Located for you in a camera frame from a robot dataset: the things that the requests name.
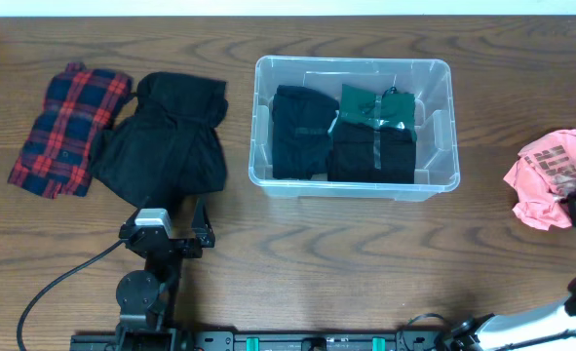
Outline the red plaid shirt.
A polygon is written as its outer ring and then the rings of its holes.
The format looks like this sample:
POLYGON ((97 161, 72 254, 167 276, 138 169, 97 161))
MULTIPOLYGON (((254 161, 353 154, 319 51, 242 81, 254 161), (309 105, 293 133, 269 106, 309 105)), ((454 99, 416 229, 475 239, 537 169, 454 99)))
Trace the red plaid shirt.
POLYGON ((8 177, 30 193, 55 199, 84 197, 92 176, 89 154, 96 135, 113 126, 132 93, 126 73, 71 62, 55 75, 8 177))

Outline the black garment with tape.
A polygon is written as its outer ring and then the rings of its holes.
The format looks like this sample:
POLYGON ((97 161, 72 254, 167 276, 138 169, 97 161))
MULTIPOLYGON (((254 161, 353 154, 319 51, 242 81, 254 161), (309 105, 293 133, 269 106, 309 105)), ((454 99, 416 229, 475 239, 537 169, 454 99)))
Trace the black garment with tape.
POLYGON ((415 181, 416 141, 411 130, 341 123, 332 130, 328 181, 400 183, 415 181))

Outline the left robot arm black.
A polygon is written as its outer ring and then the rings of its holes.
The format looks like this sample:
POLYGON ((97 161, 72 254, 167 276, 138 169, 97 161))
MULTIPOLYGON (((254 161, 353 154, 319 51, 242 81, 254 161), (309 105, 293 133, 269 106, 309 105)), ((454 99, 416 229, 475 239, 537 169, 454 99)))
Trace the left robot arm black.
POLYGON ((138 209, 120 228, 126 249, 145 260, 144 268, 124 276, 116 289, 120 319, 116 351, 189 351, 192 333, 174 321, 174 309, 182 281, 182 261, 200 258, 212 248, 215 235, 199 198, 191 223, 194 235, 176 238, 165 209, 138 209))

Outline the pink shirt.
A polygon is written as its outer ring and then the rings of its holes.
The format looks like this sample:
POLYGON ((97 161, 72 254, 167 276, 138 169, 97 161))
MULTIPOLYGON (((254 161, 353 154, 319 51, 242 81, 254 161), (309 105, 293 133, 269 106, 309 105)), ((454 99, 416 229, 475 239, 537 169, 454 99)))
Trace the pink shirt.
POLYGON ((545 231, 571 227, 562 202, 576 192, 576 129, 557 130, 527 144, 504 181, 517 192, 513 212, 524 224, 545 231))

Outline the dark navy garment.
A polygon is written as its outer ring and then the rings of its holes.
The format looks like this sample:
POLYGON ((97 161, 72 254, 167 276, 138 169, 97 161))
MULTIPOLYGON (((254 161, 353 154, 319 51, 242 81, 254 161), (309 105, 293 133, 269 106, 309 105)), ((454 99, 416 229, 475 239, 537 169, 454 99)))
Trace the dark navy garment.
POLYGON ((329 129, 339 102, 299 86, 280 85, 273 99, 273 178, 309 180, 327 173, 329 129))

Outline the large black garment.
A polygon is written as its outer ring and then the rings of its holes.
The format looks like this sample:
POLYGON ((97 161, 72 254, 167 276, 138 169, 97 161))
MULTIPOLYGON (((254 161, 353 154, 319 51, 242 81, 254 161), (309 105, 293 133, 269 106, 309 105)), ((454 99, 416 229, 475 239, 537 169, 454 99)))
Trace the large black garment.
POLYGON ((226 117, 227 83, 154 72, 136 87, 134 114, 92 143, 89 171, 137 207, 176 209, 191 195, 221 191, 227 167, 216 128, 226 117))

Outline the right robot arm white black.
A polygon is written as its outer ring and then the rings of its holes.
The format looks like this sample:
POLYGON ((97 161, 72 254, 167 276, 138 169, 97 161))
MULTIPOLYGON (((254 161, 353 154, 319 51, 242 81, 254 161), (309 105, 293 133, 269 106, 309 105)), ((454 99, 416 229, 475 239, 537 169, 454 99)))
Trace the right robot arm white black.
POLYGON ((576 350, 576 277, 567 297, 513 315, 460 322, 439 337, 438 350, 576 350))

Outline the dark green shirt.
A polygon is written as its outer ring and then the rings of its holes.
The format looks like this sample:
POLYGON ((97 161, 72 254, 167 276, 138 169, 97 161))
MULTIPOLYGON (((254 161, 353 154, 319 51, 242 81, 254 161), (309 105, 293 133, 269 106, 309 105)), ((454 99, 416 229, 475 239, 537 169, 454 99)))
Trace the dark green shirt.
POLYGON ((378 95, 344 84, 338 119, 374 130, 391 128, 408 132, 416 141, 415 107, 414 94, 399 92, 394 86, 378 95))

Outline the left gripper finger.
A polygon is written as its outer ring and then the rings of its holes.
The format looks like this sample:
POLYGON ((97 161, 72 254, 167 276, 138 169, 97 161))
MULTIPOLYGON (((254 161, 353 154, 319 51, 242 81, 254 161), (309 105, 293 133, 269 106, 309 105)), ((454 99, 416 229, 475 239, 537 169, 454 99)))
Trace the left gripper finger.
POLYGON ((199 197, 196 201, 191 228, 197 238, 212 237, 211 222, 207 214, 206 201, 203 197, 199 197))
POLYGON ((139 202, 139 205, 136 207, 136 210, 133 212, 133 214, 130 217, 130 222, 134 222, 135 218, 137 217, 137 215, 139 214, 139 212, 145 207, 146 203, 150 200, 149 196, 146 196, 143 200, 141 200, 139 202))

